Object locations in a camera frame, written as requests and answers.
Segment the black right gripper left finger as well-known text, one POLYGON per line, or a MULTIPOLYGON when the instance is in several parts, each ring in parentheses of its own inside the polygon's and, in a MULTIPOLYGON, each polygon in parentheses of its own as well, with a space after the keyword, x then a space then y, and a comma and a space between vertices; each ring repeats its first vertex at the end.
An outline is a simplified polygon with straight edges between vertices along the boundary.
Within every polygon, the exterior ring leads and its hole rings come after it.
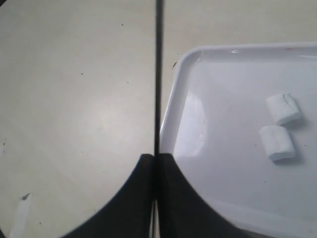
POLYGON ((118 193, 65 238, 148 238, 154 199, 154 157, 140 156, 118 193))

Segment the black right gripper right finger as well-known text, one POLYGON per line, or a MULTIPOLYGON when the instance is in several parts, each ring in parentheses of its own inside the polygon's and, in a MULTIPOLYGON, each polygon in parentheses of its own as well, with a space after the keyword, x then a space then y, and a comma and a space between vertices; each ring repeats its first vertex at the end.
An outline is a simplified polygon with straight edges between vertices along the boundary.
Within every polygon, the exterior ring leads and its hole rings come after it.
POLYGON ((156 159, 159 233, 162 238, 248 238, 193 189, 171 154, 156 159))

